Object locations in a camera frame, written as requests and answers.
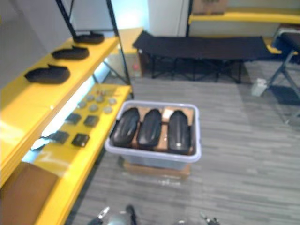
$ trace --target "black shelf post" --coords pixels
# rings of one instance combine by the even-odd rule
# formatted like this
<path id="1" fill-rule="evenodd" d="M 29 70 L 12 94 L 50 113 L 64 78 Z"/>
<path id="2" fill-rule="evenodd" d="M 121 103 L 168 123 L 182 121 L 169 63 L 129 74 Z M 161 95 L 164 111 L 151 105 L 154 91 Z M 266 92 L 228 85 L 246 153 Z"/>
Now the black shelf post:
<path id="1" fill-rule="evenodd" d="M 68 16 L 67 11 L 66 11 L 63 3 L 61 2 L 61 0 L 55 0 L 55 1 L 56 1 L 57 5 L 58 5 L 58 7 L 60 9 L 60 12 L 61 12 L 61 14 L 62 14 L 62 16 L 63 16 L 66 24 L 67 24 L 67 27 L 68 27 L 68 29 L 69 29 L 72 37 L 75 38 L 76 37 L 76 30 L 74 29 L 72 23 L 70 22 L 70 16 L 71 16 L 71 13 L 72 13 L 72 9 L 73 9 L 73 5 L 74 5 L 74 1 L 75 0 L 72 0 L 72 2 L 71 2 L 70 16 Z M 124 72 L 125 72 L 126 79 L 123 79 L 118 73 L 117 73 L 117 77 L 119 79 L 121 79 L 124 83 L 126 83 L 127 85 L 132 86 L 131 85 L 131 80 L 130 80 L 130 77 L 129 77 L 129 73 L 128 73 L 128 68 L 127 68 L 125 56 L 124 56 L 124 52 L 123 52 L 123 47 L 122 47 L 121 39 L 120 39 L 120 36 L 119 36 L 119 31 L 118 31 L 116 19 L 115 19 L 114 12 L 113 12 L 113 5 L 112 5 L 111 0 L 106 0 L 106 4 L 107 4 L 109 16 L 111 18 L 113 29 L 103 29 L 103 31 L 113 31 L 114 35 L 119 38 L 120 53 L 121 53 L 121 56 L 122 56 L 122 61 L 123 61 L 123 66 L 124 66 Z"/>

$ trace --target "cardboard divider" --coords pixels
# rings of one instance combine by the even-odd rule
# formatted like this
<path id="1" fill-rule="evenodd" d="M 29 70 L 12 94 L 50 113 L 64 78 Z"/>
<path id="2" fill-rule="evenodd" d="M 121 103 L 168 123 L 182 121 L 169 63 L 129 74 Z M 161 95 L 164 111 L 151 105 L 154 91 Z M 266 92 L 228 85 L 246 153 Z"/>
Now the cardboard divider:
<path id="1" fill-rule="evenodd" d="M 1 188 L 0 224 L 34 224 L 57 179 L 54 173 L 21 162 Z"/>

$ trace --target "wall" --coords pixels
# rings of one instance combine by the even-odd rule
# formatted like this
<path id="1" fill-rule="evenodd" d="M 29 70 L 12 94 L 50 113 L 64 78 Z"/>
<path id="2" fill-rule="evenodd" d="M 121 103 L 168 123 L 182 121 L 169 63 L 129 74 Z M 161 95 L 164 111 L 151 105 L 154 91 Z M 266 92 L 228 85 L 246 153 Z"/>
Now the wall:
<path id="1" fill-rule="evenodd" d="M 188 0 L 148 0 L 149 32 L 155 36 L 185 36 Z"/>

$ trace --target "black cot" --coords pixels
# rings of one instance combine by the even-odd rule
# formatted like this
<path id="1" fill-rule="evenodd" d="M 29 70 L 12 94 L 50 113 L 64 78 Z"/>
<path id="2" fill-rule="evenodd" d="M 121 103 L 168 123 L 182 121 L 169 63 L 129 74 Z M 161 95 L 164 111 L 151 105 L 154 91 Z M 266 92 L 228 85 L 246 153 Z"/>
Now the black cot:
<path id="1" fill-rule="evenodd" d="M 151 56 L 153 78 L 156 77 L 154 71 L 157 58 L 174 59 L 174 70 L 178 59 L 212 60 L 214 63 L 210 62 L 210 65 L 214 67 L 214 73 L 222 73 L 234 62 L 272 58 L 262 37 L 155 37 L 143 31 L 133 46 Z"/>

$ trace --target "gray carpet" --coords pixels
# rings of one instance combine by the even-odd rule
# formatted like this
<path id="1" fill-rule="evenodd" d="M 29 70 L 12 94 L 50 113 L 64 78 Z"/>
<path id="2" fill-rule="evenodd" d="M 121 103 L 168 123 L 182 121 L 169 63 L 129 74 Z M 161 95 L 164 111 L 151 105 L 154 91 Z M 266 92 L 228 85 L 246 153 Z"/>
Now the gray carpet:
<path id="1" fill-rule="evenodd" d="M 249 63 L 251 80 L 278 64 Z M 97 162 L 67 220 L 84 225 L 105 206 L 128 203 L 141 225 L 204 224 L 202 211 L 222 225 L 300 223 L 300 131 L 283 121 L 295 110 L 273 95 L 252 97 L 250 84 L 136 79 L 136 99 L 194 104 L 201 112 L 202 158 L 186 181 L 130 175 L 118 156 Z"/>

